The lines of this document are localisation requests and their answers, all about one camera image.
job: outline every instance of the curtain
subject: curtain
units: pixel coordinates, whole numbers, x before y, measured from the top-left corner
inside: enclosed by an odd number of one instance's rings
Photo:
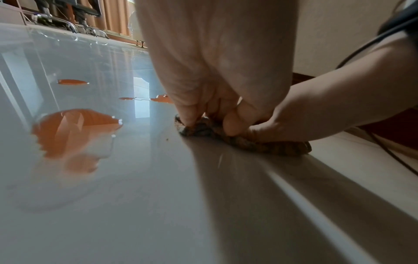
[[[79,3],[90,7],[88,0],[79,0]],[[87,15],[87,25],[130,36],[128,0],[99,0],[99,3],[102,16]]]

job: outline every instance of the orange puddle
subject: orange puddle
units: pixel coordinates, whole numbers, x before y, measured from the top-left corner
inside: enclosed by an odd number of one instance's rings
[[[72,109],[43,117],[32,127],[46,160],[60,160],[73,177],[94,172],[101,159],[83,151],[93,140],[113,135],[122,123],[90,109]]]
[[[151,101],[168,104],[173,103],[173,101],[171,101],[170,97],[167,94],[157,95],[156,98],[151,98]]]
[[[58,80],[58,84],[62,84],[62,85],[83,85],[83,84],[88,84],[88,82],[83,81],[83,80],[62,79],[62,80]]]

